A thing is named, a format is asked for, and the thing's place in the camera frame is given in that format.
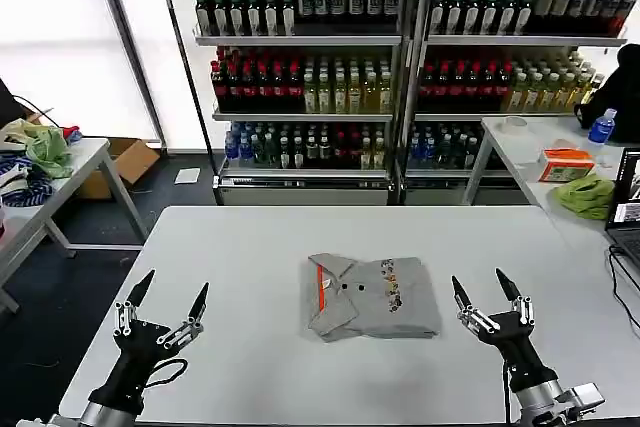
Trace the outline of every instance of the beverage bottle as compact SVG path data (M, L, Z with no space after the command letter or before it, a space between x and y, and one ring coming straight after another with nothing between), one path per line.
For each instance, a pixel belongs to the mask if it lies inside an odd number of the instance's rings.
M553 105L553 98L555 97L558 90L560 90L560 75L556 72L553 72L549 74L544 89L538 96L538 104L536 105L536 110L538 112L548 112Z
M280 137L280 166L283 169L289 168L289 137Z
M298 0L298 17L302 21L311 20L313 17L313 11L315 6L315 0Z
M253 98L258 95L258 85L249 61L246 61L242 68L242 93L246 98Z
M276 0L264 0L264 15L267 24L267 35L278 35L278 14L276 7Z
M464 93L468 101L475 101L478 94L478 86L480 85L480 62L471 64L471 69L467 73L465 81Z
M362 91L360 89L360 76L358 75L357 70L351 71L351 78L349 81L349 113L350 114L358 114L360 113L360 109L362 100Z
M329 167L331 164L331 145L329 145L329 137L323 135L320 138L320 164L322 167Z
M384 138L376 138L376 146L373 153L374 170L384 170Z
M331 107L331 92L329 90L329 75L326 72L320 73L320 83L318 84L318 110L321 114L328 114Z
M362 105L366 112L380 112L380 98L378 96L377 89L377 76L374 71L368 71L365 79L362 92L364 94L364 101Z
M380 75L380 105L377 109L381 114L392 113L391 109L391 72L384 70Z
M431 20L429 21L429 34L440 34L442 18L444 17L444 0L433 0L431 4Z
M522 112L533 112L535 110L534 107L538 101L540 91L544 90L542 74L540 72L530 73L528 80L529 88L522 99L522 107L520 108Z
M227 157L229 167L239 167L240 154L238 152L238 143L231 132L227 132L227 137L224 141L224 154Z
M593 78L593 80L591 81L591 85L587 88L586 95L582 99L583 104L588 104L591 101L591 99L593 98L593 94L595 94L598 91L598 89L602 86L603 82L604 82L604 75L602 74L597 74Z
M258 0L248 0L249 6L247 7L247 17L249 18L249 28L251 35L257 36L262 34L262 6Z
M436 166L436 141L433 137L426 139L426 146L424 148L424 162L425 168L435 169Z
M296 169L301 169L304 166L304 146L300 136L293 139L293 165Z
M444 134L440 145L438 145L437 168L446 169L449 167L451 160L451 134Z
M545 33L549 31L549 13L553 0L537 0L530 21L530 32Z
M217 60L211 61L211 84L213 84L213 92L216 94L216 99L218 99L218 105L224 104L227 101L229 89L220 71L220 62Z
M295 9L293 0L282 0L282 20L284 23L284 34L294 35Z
M216 27L220 35L229 35L227 22L227 10L224 0L213 0L213 15L216 19Z
M371 169L371 138L362 138L362 152L360 154L360 169Z
M314 0L314 13L320 22L324 22L329 15L329 0Z
M456 70L451 78L451 86L449 87L449 104L452 106L458 106L464 103L462 99L462 93L464 92L464 71L465 64L464 61L458 61L458 65L456 66Z
M520 0L519 8L520 11L518 12L513 28L514 35L522 35L527 29L527 24L529 23L533 9L533 0Z
M209 23L209 11L206 0L196 0L196 18L198 27L202 35L212 35L211 24Z
M502 102L503 112L519 112L524 92L527 90L527 74L519 72L516 75L516 82L511 92L504 98Z
M398 17L399 0L384 0L384 18L388 22L395 21Z
M464 156L464 169L471 170L473 168L473 163L476 160L476 156L478 155L478 139L475 137L469 138L469 144L467 145L467 150Z
M605 0L600 12L598 33L609 35L611 25L615 22L615 15L622 0Z
M346 114L348 112L347 88L344 80L344 71L336 72L336 84L333 94L336 114Z
M286 97L289 94L288 86L284 82L282 63L276 60L273 63L273 95L276 98Z
M460 11L462 9L461 0L449 0L447 3L447 21L445 33L452 35L456 33L458 22L460 21Z
M480 34L487 35L494 32L498 10L497 0L486 0L484 3L484 13L480 22Z
M307 114L319 112L316 84L313 82L313 74L309 72L304 74L304 108Z
M476 32L478 13L480 12L480 0L469 0L464 9L464 20L461 22L462 34L469 35Z
M253 152L246 137L240 139L240 166L253 167Z
M575 74L572 72L568 72L564 74L564 78L562 79L562 87L556 93L555 98L552 103L552 110L554 112L564 112L567 105L567 100L569 100L569 95L573 91L575 86Z

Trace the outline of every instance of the red bottle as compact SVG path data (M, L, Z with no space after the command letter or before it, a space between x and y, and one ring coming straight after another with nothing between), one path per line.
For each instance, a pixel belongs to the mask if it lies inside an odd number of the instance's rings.
M284 76L282 74L282 63L276 60L273 63L273 94L276 97L284 97L288 91L289 89L284 82Z
M263 61L258 61L258 92L262 97L273 96L273 85L271 85L267 66Z

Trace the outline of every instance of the cable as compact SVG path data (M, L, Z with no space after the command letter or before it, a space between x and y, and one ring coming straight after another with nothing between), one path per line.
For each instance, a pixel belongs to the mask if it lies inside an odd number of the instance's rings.
M511 392L509 391L509 367L502 364L502 388L504 389L504 423L511 426Z
M59 129L61 129L62 127L60 127L55 120L53 120L51 117L49 117L47 114L45 114L43 111L41 111L38 107L36 107L36 105L31 102L30 100L25 99L24 97L21 97L19 95L14 95L13 96L14 99L20 99L24 102L26 102L27 104L29 104L31 107L33 107L34 109L36 109L38 112L40 112L43 116L45 116L47 119L49 119L51 121L51 123L53 125L55 125L56 127L58 127Z
M620 250L619 247L614 245L609 247L609 266L611 267L611 276L613 278L613 296L620 303L620 305L622 305L622 308L627 313L629 322L633 323L638 329L640 329L640 323L636 320L636 318L631 313L631 310L629 309L627 304L625 304L624 300L622 300L622 297L620 297L620 295L618 294L618 279L616 277L616 271L613 268L612 259L615 259L618 266L624 271L625 274L627 274L627 277L631 279L631 282L633 282L633 285L635 285L636 289L638 289L638 291L640 292L640 286L635 281L635 279L631 277L631 274L629 273L629 271L624 267L624 265L622 265L622 262L620 262L620 260L618 259L617 255L619 254L622 254L622 251Z
M173 374L171 377L169 377L167 379L156 380L155 382L151 382L150 384L145 385L144 388L147 389L147 388L153 387L155 385L170 384L171 382L176 380L178 377L180 377L182 374L184 374L186 372L186 370L187 370L187 367L189 366L189 362L187 362L185 359L171 359L171 360L167 360L166 362L162 362L159 365L156 365L153 368L153 370L151 371L151 375L155 374L160 369L164 369L165 367L168 367L169 365L172 365L172 364L181 364L182 367L180 367L177 370L177 372L175 374Z

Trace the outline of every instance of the shelf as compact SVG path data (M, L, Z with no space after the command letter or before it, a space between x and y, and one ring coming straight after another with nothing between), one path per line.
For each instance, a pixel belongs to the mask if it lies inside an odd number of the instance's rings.
M470 170L458 169L408 169L407 179L468 179ZM482 178L510 179L512 176L508 170L486 170Z
M330 170L330 169L252 169L227 167L221 173L223 179L282 179L282 180L385 180L384 170Z
M480 122L483 117L573 117L572 112L547 112L547 113L526 113L526 112L502 112L499 114L416 114L416 122Z
M532 47L620 47L627 39L612 37L560 37L546 35L430 35L428 45L513 45Z
M238 122L390 122L391 114L232 114L213 112L214 120Z

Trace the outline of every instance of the bottle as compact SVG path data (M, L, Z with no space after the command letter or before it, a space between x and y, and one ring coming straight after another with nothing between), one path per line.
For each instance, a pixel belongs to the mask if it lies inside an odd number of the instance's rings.
M321 114L328 114L331 110L330 107L329 75L326 72L321 72L320 83L318 84L318 111Z
M224 141L224 154L227 157L227 162L229 167L239 167L240 166L240 154L238 152L238 143L233 135L228 135Z
M431 20L429 21L429 34L440 34L442 17L444 15L444 0L433 0L431 4Z
M240 167L253 167L253 152L246 137L240 139Z
M373 153L374 170L384 170L384 137L376 138L376 146Z
M558 90L560 90L560 75L553 72L549 74L549 78L545 83L544 89L538 96L538 105L536 106L536 110L539 112L548 112L553 105L553 98Z
M399 0L384 0L384 18L388 22L394 21L398 17Z
M381 114L391 114L391 72L384 70L380 77L379 108L374 110L377 110Z
M347 90L344 81L344 71L336 72L336 83L333 91L334 106L336 114L346 114L347 111Z
M505 0L504 8L502 9L502 15L500 16L500 20L498 22L498 35L506 35L507 32L511 32L517 7L517 0Z
M360 77L357 70L351 71L349 81L349 113L358 114L361 109L362 92L360 90Z
M533 19L531 19L531 32L545 33L549 31L549 13L551 12L553 0L537 0L533 9Z
M527 74L519 72L516 75L516 82L511 92L504 98L502 102L503 112L519 112L524 92L527 90Z
M522 107L519 109L522 112L533 112L535 109L540 91L544 90L542 84L542 74L540 72L532 72L529 74L529 88L522 99Z
M469 138L469 144L467 145L467 150L464 156L464 169L472 169L473 163L476 161L476 156L478 155L478 139L475 137Z
M480 0L469 0L465 6L464 21L462 22L463 35L469 35L476 32L479 12Z
M264 0L264 16L267 24L267 35L278 35L278 15L276 12L276 0Z
M204 36L212 35L206 0L196 0L196 18L198 19L200 34Z
M295 35L295 9L293 0L282 0L282 20L284 23L284 35Z
M313 17L315 0L298 0L298 17L300 20L310 20Z
M314 13L320 22L324 22L329 15L329 0L314 0Z
M445 34L452 35L456 33L458 22L460 21L461 8L461 0L449 0L449 2L447 3L447 21Z
M289 168L289 138L286 136L280 137L280 166Z
M316 84L313 82L313 74L310 72L304 74L304 110L307 114L319 112Z
M615 109L607 109L604 112L604 115L598 117L593 125L591 126L591 130L589 130L589 152L598 153L602 146L609 140L611 134L613 133L613 129L616 127L616 123L613 120L618 112Z
M216 27L220 35L229 35L227 11L224 0L213 0L213 15L216 19Z
M367 16L378 19L382 14L383 0L367 0Z
M493 26L496 21L497 0L486 0L484 5L484 13L480 23L480 34L487 35L493 33Z

